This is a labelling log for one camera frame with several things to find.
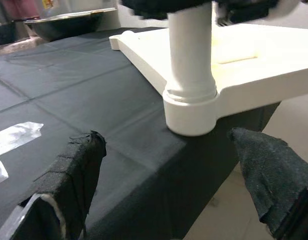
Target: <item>black fabric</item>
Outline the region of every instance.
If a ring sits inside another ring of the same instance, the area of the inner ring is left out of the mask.
[[[134,10],[134,14],[145,19],[164,20],[167,13],[197,7],[211,0],[121,0],[121,3]]]
[[[262,130],[278,106],[219,119],[204,136],[174,134],[162,97],[111,49],[108,37],[125,30],[0,56],[0,85],[15,96],[0,98],[0,131],[27,121],[44,124],[41,137],[0,156],[9,174],[0,183],[0,227],[68,137],[92,129],[105,137],[107,157],[86,218],[88,239],[183,238],[238,162],[227,132]]]
[[[63,153],[24,195],[25,207],[33,194],[50,194],[62,212],[68,239],[77,239],[85,226],[103,157],[105,140],[92,131],[71,137]]]
[[[280,227],[308,188],[308,163],[281,139],[243,128],[234,128],[230,135],[259,219],[281,238]]]

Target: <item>stainless steel bowl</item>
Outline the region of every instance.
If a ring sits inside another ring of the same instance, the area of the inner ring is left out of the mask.
[[[103,12],[95,10],[67,13],[45,19],[27,20],[25,24],[42,39],[51,42],[95,32],[101,23]]]

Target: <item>tiled floor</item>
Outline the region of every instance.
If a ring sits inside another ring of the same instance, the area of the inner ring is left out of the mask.
[[[288,142],[308,162],[308,95],[283,101],[264,132]],[[184,240],[273,239],[259,222],[238,169],[219,188]]]

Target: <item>table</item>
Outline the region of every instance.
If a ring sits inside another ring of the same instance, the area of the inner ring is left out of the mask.
[[[0,227],[68,138],[95,130],[107,141],[107,157],[86,219],[88,239],[183,238],[238,163],[227,132],[261,131],[278,106],[221,118],[204,136],[174,134],[161,96],[111,50],[108,37],[126,30],[0,56],[0,131],[28,121],[44,124],[41,137],[0,156],[9,173],[0,183]]]

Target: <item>white plastic part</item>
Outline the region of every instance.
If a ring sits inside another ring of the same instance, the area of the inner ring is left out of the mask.
[[[221,117],[308,94],[308,29],[211,30],[211,18],[206,3],[170,14],[170,29],[110,37],[162,95],[172,131],[203,135]]]

